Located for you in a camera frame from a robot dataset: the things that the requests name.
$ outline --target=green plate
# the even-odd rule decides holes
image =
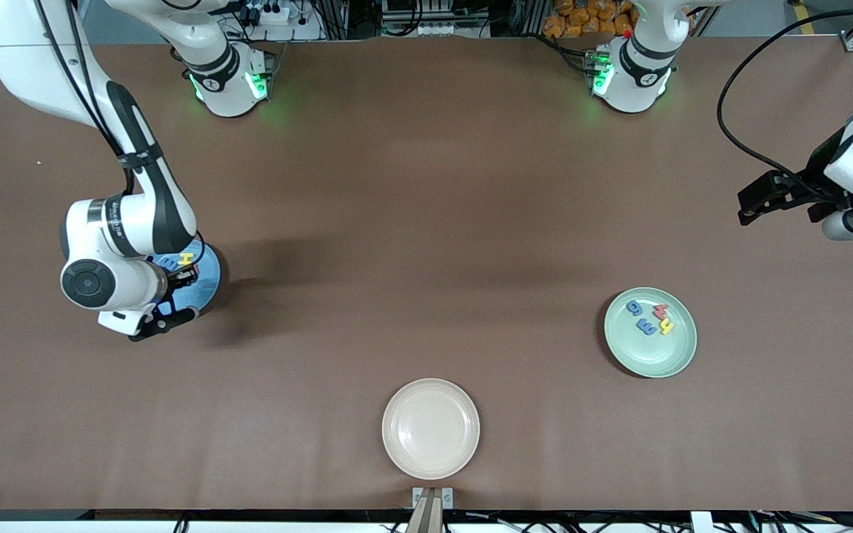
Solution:
[[[673,295],[640,286],[623,291],[610,303],[605,338],[617,361],[631,372],[669,378],[693,360],[697,324]]]

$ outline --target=blue plate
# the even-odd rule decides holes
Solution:
[[[219,281],[222,276],[219,258],[216,257],[216,253],[211,247],[206,246],[204,248],[203,243],[197,239],[194,239],[186,249],[183,249],[183,252],[153,256],[154,264],[158,264],[168,272],[173,272],[173,270],[180,269],[185,264],[195,261],[200,253],[203,254],[203,257],[200,257],[199,263],[194,266],[197,275],[196,282],[192,286],[180,287],[173,291],[173,304],[175,304],[177,311],[192,307],[200,312],[213,300],[216,290],[219,289]],[[166,301],[159,304],[159,310],[164,315],[169,315],[173,311]]]

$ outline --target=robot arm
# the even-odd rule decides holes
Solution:
[[[152,27],[190,70],[196,95],[220,117],[237,117],[268,95],[274,56],[230,43],[209,11],[228,0],[106,0]]]
[[[593,94],[625,113],[649,109],[666,90],[671,65],[690,31],[684,7],[721,6],[731,0],[635,0],[640,20],[630,37],[615,37],[596,52],[602,72]]]
[[[98,65],[65,0],[0,0],[0,80],[31,107],[97,128],[139,183],[140,193],[131,182],[118,195],[75,202],[61,226],[64,294],[101,312],[102,325],[138,335],[145,316],[183,283],[145,256],[180,252],[196,234],[193,209],[146,119]]]
[[[825,236],[853,240],[853,115],[812,153],[801,172],[766,172],[738,197],[744,226],[773,210],[812,204],[809,220],[822,223]]]

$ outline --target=green led light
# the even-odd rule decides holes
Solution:
[[[190,81],[193,82],[193,88],[196,89],[196,98],[199,98],[199,101],[203,101],[203,93],[199,90],[199,85],[196,84],[196,79],[193,78],[193,74],[190,74]]]
[[[660,90],[657,91],[657,95],[663,94],[663,91],[666,91],[666,81],[667,78],[670,78],[670,73],[673,72],[672,68],[667,68],[666,74],[663,75],[663,80],[660,80]]]
[[[267,89],[265,89],[265,81],[261,78],[261,75],[251,75],[248,72],[246,73],[246,81],[250,85],[250,89],[252,89],[252,95],[258,100],[265,98],[267,94]]]
[[[595,77],[595,93],[603,95],[607,92],[607,85],[610,85],[610,79],[614,77],[614,65],[607,65],[605,71]]]

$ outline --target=power strip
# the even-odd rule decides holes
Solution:
[[[456,33],[456,27],[453,24],[419,24],[417,26],[417,35],[454,35]]]
[[[261,14],[261,17],[258,18],[258,23],[266,24],[267,26],[288,26],[288,15],[291,12],[291,7],[282,7],[278,13],[268,11],[268,13]]]

